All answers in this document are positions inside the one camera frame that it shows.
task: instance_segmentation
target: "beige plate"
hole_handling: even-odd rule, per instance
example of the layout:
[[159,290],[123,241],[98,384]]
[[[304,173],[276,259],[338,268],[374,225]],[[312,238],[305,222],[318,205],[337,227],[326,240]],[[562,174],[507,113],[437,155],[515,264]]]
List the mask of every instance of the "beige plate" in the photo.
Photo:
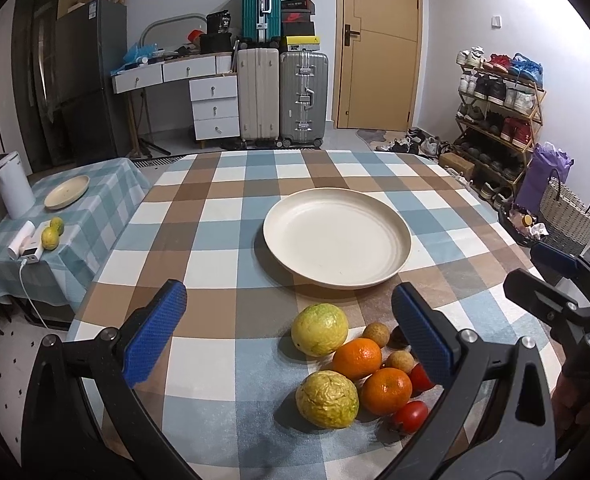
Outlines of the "beige plate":
[[294,193],[273,206],[264,238],[286,268],[331,288],[366,288],[393,277],[411,250],[402,217],[348,189]]
[[88,189],[90,178],[87,175],[79,175],[62,182],[44,199],[47,209],[62,209],[71,205],[81,197]]

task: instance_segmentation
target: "blue checkered tablecloth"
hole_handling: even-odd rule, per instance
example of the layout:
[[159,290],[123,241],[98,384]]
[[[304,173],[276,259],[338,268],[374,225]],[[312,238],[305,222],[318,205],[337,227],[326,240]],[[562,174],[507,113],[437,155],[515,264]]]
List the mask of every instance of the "blue checkered tablecloth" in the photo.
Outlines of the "blue checkered tablecloth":
[[[77,175],[90,177],[86,193],[59,211],[45,209],[46,195]],[[0,298],[25,298],[18,279],[19,264],[11,260],[7,250],[17,231],[27,220],[38,227],[59,216],[66,225],[59,246],[45,251],[39,263],[24,267],[22,278],[31,299],[51,305],[69,304],[76,311],[92,278],[149,189],[149,181],[127,158],[98,162],[40,180],[32,188],[35,205],[21,218],[12,220],[7,216],[0,224]]]
[[[314,187],[365,192],[405,218],[412,247],[397,276],[364,290],[329,290],[273,258],[262,236],[265,216],[282,197]],[[374,321],[392,328],[391,292],[411,282],[459,330],[509,344],[534,337],[555,384],[560,363],[547,333],[502,290],[518,267],[536,273],[496,213],[424,158],[316,150],[190,155],[168,167],[128,222],[68,339],[121,326],[168,278],[180,280],[186,313],[135,391],[184,460],[205,479],[372,480],[403,442],[365,412],[336,431],[299,415],[297,386],[326,362],[295,349],[294,317],[328,302],[345,311],[351,339]],[[85,384],[104,439],[123,452],[94,383]],[[440,393],[436,387],[422,399],[432,406]],[[486,396],[480,392],[460,433],[464,443]]]

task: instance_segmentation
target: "tomato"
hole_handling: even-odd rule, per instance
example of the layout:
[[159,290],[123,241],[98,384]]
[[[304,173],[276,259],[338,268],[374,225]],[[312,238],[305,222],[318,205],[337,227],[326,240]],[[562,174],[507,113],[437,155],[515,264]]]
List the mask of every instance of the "tomato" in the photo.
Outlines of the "tomato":
[[426,375],[424,367],[421,364],[415,365],[408,377],[411,379],[413,390],[416,392],[427,392],[435,386],[435,383],[428,378],[428,375]]
[[428,416],[428,406],[421,400],[412,400],[393,415],[393,424],[406,434],[415,433]]

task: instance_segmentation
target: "silver suitcase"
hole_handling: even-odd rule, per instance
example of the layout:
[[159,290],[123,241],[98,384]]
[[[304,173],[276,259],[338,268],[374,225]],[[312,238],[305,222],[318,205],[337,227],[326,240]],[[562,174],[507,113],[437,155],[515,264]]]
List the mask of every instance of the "silver suitcase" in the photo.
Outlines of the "silver suitcase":
[[326,126],[328,57],[320,52],[280,56],[281,138],[321,146]]
[[237,52],[239,131],[244,140],[280,136],[280,66],[276,48]]

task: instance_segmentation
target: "white kettle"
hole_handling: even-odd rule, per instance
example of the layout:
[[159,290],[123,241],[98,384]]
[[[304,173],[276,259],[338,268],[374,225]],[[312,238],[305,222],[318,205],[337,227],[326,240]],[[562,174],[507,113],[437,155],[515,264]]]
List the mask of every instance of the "white kettle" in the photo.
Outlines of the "white kettle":
[[35,195],[17,152],[0,160],[0,193],[12,219],[19,218],[35,204]]

